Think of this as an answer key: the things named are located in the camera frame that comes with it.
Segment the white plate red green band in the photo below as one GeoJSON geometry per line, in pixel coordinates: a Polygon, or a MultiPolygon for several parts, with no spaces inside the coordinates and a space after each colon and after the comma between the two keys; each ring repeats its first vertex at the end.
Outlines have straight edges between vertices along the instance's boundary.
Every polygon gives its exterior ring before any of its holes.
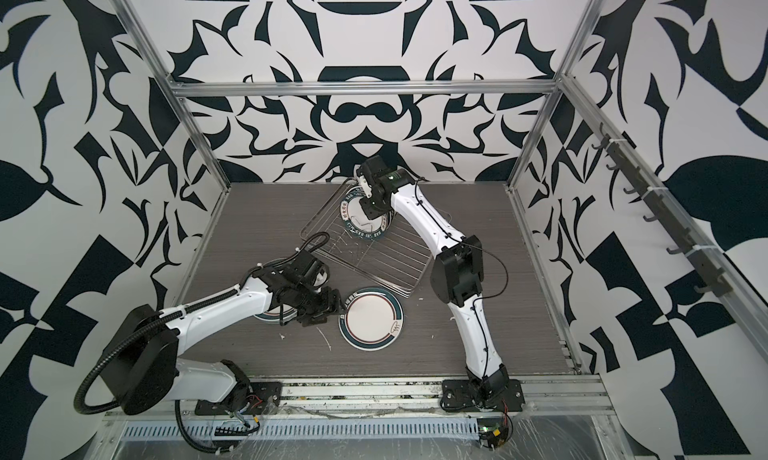
{"type": "Polygon", "coordinates": [[[280,305],[271,310],[255,314],[254,317],[270,324],[284,325],[292,321],[297,316],[297,310],[289,305],[280,305]]]}

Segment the white plate green rim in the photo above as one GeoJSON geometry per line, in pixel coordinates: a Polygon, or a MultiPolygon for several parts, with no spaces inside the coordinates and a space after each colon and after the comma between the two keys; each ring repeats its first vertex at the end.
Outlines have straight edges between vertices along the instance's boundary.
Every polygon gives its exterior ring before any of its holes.
{"type": "Polygon", "coordinates": [[[375,219],[369,219],[365,214],[361,200],[365,199],[363,189],[360,186],[350,187],[339,204],[339,212],[345,229],[354,237],[363,240],[376,240],[392,224],[393,215],[383,214],[375,219]]]}

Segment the wire dish rack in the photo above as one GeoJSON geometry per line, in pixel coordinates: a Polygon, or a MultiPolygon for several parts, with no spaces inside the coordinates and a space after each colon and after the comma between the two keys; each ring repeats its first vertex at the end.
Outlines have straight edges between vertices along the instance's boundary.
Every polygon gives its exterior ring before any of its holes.
{"type": "Polygon", "coordinates": [[[351,231],[352,222],[344,219],[343,206],[348,204],[351,211],[362,212],[357,200],[360,196],[362,189],[357,181],[344,180],[305,224],[301,237],[327,232],[330,240],[320,248],[320,255],[408,297],[432,261],[431,251],[411,225],[397,215],[379,222],[386,226],[380,234],[351,231]]]}

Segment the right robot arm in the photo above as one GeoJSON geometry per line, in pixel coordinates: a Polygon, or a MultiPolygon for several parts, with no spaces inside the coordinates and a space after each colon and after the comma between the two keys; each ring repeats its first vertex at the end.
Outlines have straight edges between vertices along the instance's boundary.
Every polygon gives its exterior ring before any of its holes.
{"type": "Polygon", "coordinates": [[[470,401],[490,409],[502,400],[509,375],[498,354],[484,312],[481,241],[454,228],[428,201],[419,180],[378,155],[358,167],[361,206],[369,219],[395,213],[404,218],[434,257],[430,285],[452,311],[465,351],[470,401]]]}

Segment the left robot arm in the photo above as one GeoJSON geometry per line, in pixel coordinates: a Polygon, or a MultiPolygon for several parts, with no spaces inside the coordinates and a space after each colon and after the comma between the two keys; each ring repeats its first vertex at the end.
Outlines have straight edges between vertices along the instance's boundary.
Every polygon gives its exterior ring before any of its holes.
{"type": "Polygon", "coordinates": [[[341,311],[330,270],[308,250],[258,265],[220,292],[162,310],[133,309],[76,389],[73,407],[83,415],[120,409],[143,413],[166,402],[208,402],[227,413],[243,412],[254,392],[232,360],[206,363],[185,358],[202,340],[255,315],[292,309],[304,326],[341,311]]]}

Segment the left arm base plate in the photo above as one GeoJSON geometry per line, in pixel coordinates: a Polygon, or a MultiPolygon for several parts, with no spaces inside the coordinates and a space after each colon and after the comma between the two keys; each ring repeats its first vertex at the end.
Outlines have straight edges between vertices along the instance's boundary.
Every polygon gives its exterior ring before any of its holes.
{"type": "Polygon", "coordinates": [[[198,416],[229,415],[257,416],[276,409],[281,403],[283,383],[279,381],[251,382],[239,385],[221,402],[199,400],[194,413],[198,416]]]}

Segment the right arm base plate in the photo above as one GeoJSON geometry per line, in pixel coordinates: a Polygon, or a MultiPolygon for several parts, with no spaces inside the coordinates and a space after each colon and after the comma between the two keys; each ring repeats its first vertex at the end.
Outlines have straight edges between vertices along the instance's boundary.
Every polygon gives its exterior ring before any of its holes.
{"type": "Polygon", "coordinates": [[[521,412],[526,403],[521,383],[506,379],[501,383],[481,387],[470,380],[443,380],[439,407],[458,412],[521,412]]]}

